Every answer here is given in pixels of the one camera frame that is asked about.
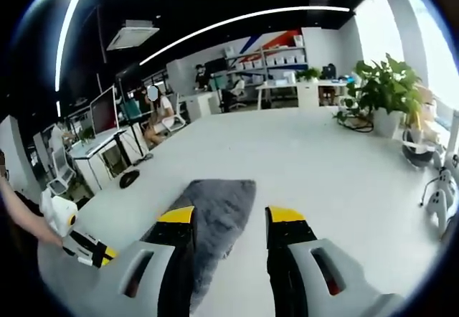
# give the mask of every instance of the window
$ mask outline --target window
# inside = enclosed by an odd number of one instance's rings
[[[425,48],[428,87],[442,104],[452,109],[459,109],[459,75],[448,43],[429,12],[427,0],[409,1],[415,11]]]
[[[386,53],[403,61],[402,41],[387,0],[364,0],[355,10],[364,60],[386,60]]]

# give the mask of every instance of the black ceiling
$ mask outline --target black ceiling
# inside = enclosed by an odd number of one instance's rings
[[[97,72],[103,76],[104,86],[108,86],[117,72],[198,29],[255,11],[309,4],[353,9],[360,1],[81,0],[67,35],[61,91],[55,93],[55,53],[69,0],[45,0],[35,10],[10,54],[9,80],[0,92],[3,114],[0,117],[8,113],[17,117],[24,140],[29,139],[55,120],[56,100],[61,101],[65,115],[72,110],[69,104],[75,98],[96,96]],[[151,20],[160,31],[139,48],[108,52],[105,64],[100,49],[98,13],[104,47],[127,19]],[[175,46],[142,66],[138,74],[148,76],[176,58],[253,34],[299,27],[339,29],[351,16],[352,13],[290,11],[234,22]]]

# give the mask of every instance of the led strip light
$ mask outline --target led strip light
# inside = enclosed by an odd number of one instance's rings
[[[276,14],[278,12],[286,12],[286,11],[308,11],[308,10],[316,10],[316,11],[341,11],[341,12],[349,12],[350,9],[346,7],[336,7],[336,6],[295,6],[295,7],[283,7],[280,9],[271,9],[271,10],[265,10],[265,11],[259,11],[259,12],[253,12],[251,14],[245,14],[243,16],[238,16],[235,18],[227,19],[226,21],[222,21],[213,25],[209,25],[208,27],[205,27],[201,30],[198,30],[197,32],[193,32],[190,35],[186,35],[185,37],[182,37],[181,39],[176,40],[175,42],[172,42],[171,44],[165,46],[163,49],[160,49],[156,53],[150,55],[147,57],[144,61],[142,61],[139,65],[144,65],[146,64],[149,60],[153,59],[154,57],[157,57],[161,53],[165,52],[168,49],[171,49],[172,47],[178,45],[179,43],[182,43],[183,41],[186,41],[188,39],[191,39],[194,36],[197,36],[199,34],[202,34],[203,32],[207,32],[209,30],[215,29],[217,27],[220,27],[222,25],[226,25],[235,21],[240,21],[241,19],[246,19],[250,17],[255,17],[255,16],[261,16],[263,14]]]
[[[62,56],[64,54],[64,44],[67,37],[67,33],[70,28],[70,22],[72,21],[73,14],[77,8],[80,0],[70,0],[69,7],[65,13],[64,22],[60,30],[59,43],[57,44],[57,56],[56,56],[56,77],[55,77],[55,90],[59,91],[60,88],[60,69],[62,66]]]

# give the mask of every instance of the air conditioner unit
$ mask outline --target air conditioner unit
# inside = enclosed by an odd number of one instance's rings
[[[115,35],[107,50],[138,47],[158,30],[150,21],[126,21],[126,25]]]

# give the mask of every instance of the gray fluffy cloth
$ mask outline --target gray fluffy cloth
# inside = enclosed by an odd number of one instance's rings
[[[196,180],[169,208],[195,207],[197,244],[191,313],[207,294],[218,262],[230,254],[233,244],[244,231],[255,192],[256,184],[250,180]]]

